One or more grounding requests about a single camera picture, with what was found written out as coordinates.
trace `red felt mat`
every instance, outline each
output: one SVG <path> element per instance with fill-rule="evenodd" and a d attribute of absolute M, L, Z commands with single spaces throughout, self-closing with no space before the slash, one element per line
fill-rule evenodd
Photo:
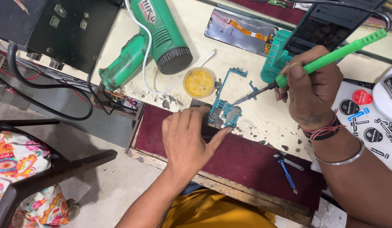
<path fill-rule="evenodd" d="M 244 7 L 258 11 L 260 13 L 269 15 L 271 17 L 280 19 L 285 22 L 289 22 L 297 25 L 306 13 L 298 8 L 282 8 L 269 3 L 260 4 L 258 2 L 251 2 L 249 0 L 228 0 L 233 3 L 237 3 Z M 293 3 L 286 3 L 289 6 L 293 6 Z"/>
<path fill-rule="evenodd" d="M 161 126 L 163 119 L 171 114 L 172 112 L 161 108 L 146 105 L 134 147 L 166 157 Z M 310 170 L 311 162 L 294 156 L 287 157 L 305 168 L 300 171 L 285 164 L 299 192 L 299 202 L 280 164 L 273 157 L 275 154 L 277 150 L 273 148 L 230 133 L 202 171 L 318 210 L 321 191 L 326 184 L 323 175 Z"/>

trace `dark wooden chair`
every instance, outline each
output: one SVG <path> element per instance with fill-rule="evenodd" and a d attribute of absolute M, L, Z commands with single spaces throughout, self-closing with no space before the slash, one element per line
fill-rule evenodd
<path fill-rule="evenodd" d="M 0 121 L 0 131 L 9 131 L 34 137 L 18 128 L 20 126 L 58 124 L 56 119 Z M 115 150 L 108 150 L 76 161 L 69 161 L 58 151 L 45 144 L 51 152 L 51 168 L 14 182 L 8 186 L 0 201 L 0 228 L 8 228 L 17 206 L 28 196 L 58 184 L 79 173 L 95 168 L 116 158 Z"/>

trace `right hand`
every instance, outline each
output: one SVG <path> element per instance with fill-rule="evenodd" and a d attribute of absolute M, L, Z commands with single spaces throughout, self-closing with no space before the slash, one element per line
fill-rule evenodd
<path fill-rule="evenodd" d="M 289 87 L 275 88 L 277 101 L 286 102 L 289 90 L 289 113 L 305 130 L 325 127 L 334 118 L 331 106 L 335 101 L 343 74 L 335 62 L 310 75 L 302 66 L 330 53 L 324 46 L 314 48 L 293 57 L 280 74 L 287 74 Z"/>
<path fill-rule="evenodd" d="M 168 163 L 165 170 L 188 184 L 214 155 L 231 127 L 217 132 L 209 143 L 201 135 L 202 117 L 209 113 L 206 106 L 191 107 L 168 116 L 162 122 L 162 141 Z"/>

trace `phone screen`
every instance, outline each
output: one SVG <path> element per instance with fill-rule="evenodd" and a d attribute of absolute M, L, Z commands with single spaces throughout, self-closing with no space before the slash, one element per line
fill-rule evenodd
<path fill-rule="evenodd" d="M 364 8 L 376 9 L 384 0 L 346 0 Z M 369 13 L 348 7 L 314 5 L 290 36 L 285 50 L 301 54 L 316 45 L 333 51 L 368 17 Z"/>

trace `floral cushion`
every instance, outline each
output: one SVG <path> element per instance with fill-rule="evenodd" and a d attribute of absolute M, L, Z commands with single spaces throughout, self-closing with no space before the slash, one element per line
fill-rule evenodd
<path fill-rule="evenodd" d="M 0 200 L 9 184 L 50 167 L 51 155 L 45 144 L 30 136 L 0 132 Z M 78 213 L 76 201 L 65 200 L 61 187 L 54 185 L 22 201 L 9 227 L 55 228 L 67 224 Z"/>

